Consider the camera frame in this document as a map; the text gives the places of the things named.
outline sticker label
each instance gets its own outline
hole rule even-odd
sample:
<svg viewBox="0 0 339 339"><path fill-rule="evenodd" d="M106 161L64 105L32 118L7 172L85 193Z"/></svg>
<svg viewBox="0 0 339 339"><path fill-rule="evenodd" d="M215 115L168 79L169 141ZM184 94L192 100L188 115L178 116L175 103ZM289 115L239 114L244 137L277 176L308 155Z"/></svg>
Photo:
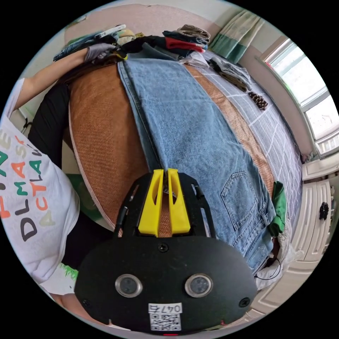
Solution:
<svg viewBox="0 0 339 339"><path fill-rule="evenodd" d="M148 313L152 331L181 331L181 303L148 304Z"/></svg>

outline curtain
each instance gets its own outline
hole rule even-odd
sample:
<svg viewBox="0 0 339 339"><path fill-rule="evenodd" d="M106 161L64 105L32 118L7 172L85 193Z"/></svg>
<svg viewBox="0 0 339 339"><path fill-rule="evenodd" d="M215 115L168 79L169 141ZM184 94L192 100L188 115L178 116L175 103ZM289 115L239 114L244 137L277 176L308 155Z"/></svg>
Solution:
<svg viewBox="0 0 339 339"><path fill-rule="evenodd" d="M261 17L242 10L217 34L209 49L236 64L263 24Z"/></svg>

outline qr code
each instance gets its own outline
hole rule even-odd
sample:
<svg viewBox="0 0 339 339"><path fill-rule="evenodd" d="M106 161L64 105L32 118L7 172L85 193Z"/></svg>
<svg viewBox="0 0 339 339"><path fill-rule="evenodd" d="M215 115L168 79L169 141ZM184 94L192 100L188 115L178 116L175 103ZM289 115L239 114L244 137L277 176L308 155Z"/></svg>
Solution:
<svg viewBox="0 0 339 339"><path fill-rule="evenodd" d="M180 314L150 314L152 331L181 331Z"/></svg>

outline window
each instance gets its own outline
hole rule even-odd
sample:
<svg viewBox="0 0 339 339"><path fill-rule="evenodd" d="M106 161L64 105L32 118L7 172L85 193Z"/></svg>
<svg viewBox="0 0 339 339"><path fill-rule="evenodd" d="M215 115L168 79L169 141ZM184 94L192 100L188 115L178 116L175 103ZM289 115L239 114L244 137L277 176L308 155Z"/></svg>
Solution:
<svg viewBox="0 0 339 339"><path fill-rule="evenodd" d="M288 39L264 62L280 77L299 104L319 155L338 151L338 111L324 80L304 52Z"/></svg>

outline white t-shirt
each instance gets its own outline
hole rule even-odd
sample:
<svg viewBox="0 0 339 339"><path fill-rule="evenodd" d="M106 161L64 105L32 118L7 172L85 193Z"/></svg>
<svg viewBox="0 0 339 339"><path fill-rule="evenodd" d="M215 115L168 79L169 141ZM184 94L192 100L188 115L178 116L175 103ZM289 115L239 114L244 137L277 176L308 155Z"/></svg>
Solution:
<svg viewBox="0 0 339 339"><path fill-rule="evenodd" d="M21 263L42 283L65 254L80 203L63 171L9 120L23 83L15 84L0 122L0 216Z"/></svg>

